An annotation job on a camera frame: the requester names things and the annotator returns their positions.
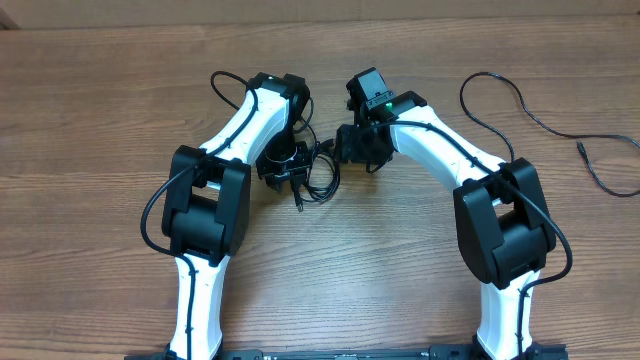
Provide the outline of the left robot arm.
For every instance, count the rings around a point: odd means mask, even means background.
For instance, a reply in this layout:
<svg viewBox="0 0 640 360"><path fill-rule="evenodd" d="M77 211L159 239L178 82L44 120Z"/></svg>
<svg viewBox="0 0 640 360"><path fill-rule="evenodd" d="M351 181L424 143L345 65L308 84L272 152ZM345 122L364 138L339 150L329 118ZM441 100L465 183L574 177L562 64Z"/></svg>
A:
<svg viewBox="0 0 640 360"><path fill-rule="evenodd" d="M213 359L222 347L225 273L247 231L251 172L273 188L299 187L307 147L294 124L310 99L301 77L259 73L227 125L198 148L172 158L161 230L179 273L176 329L164 359Z"/></svg>

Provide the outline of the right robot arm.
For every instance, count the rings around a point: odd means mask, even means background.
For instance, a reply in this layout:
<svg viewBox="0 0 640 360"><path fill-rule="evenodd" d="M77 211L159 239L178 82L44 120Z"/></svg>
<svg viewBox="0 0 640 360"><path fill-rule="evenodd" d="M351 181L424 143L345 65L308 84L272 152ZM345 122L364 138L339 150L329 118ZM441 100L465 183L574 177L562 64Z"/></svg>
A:
<svg viewBox="0 0 640 360"><path fill-rule="evenodd" d="M449 128L413 91L390 90L367 69L346 85L351 125L337 131L341 162L374 172L406 155L451 191L458 248L480 282L481 320L465 346L432 346L449 359L565 359L563 345L540 345L529 330L533 284L556 240L538 174L520 158L506 162Z"/></svg>

